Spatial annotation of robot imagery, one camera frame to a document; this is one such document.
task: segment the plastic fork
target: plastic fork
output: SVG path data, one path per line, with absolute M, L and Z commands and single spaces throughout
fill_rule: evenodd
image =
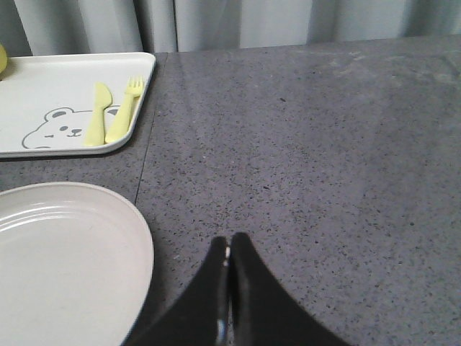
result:
M 120 106 L 114 117 L 113 123 L 106 133 L 106 143 L 115 142 L 121 139 L 128 132 L 135 98 L 141 96 L 143 90 L 144 82 L 142 77 L 138 76 L 128 79 L 122 105 Z

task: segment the cutlery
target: cutlery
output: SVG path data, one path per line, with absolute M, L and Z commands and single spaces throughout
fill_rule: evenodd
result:
M 144 89 L 144 83 L 142 77 L 131 77 L 128 80 L 127 87 L 125 89 L 125 97 L 123 103 L 120 106 L 117 114 L 115 115 L 114 121 L 111 124 L 106 134 L 106 143 L 112 143 L 122 138 L 130 127 L 131 113 L 133 111 L 133 104 L 135 98 L 141 96 Z
M 101 146 L 104 144 L 104 110 L 112 104 L 112 95 L 104 83 L 97 81 L 94 85 L 94 91 L 94 108 L 86 130 L 85 146 Z

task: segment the bear face drawing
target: bear face drawing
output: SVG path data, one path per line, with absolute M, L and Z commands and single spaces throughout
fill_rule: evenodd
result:
M 104 112 L 106 127 L 112 122 L 119 106 L 108 107 Z M 62 107 L 45 114 L 45 122 L 22 139 L 26 149 L 39 148 L 81 148 L 84 135 L 91 120 L 92 111 L 74 111 Z

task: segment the speckled stone countertop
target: speckled stone countertop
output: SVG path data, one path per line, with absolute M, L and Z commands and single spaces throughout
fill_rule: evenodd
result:
M 353 345 L 461 345 L 460 47 L 450 36 L 158 55 L 126 147 L 3 160 L 0 190 L 73 180 L 133 201 L 156 247 L 140 326 L 184 290 L 211 238 L 245 231 Z

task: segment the curtain fold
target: curtain fold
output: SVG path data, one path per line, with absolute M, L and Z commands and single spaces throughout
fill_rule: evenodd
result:
M 173 52 L 461 33 L 460 0 L 1 0 L 10 56 Z

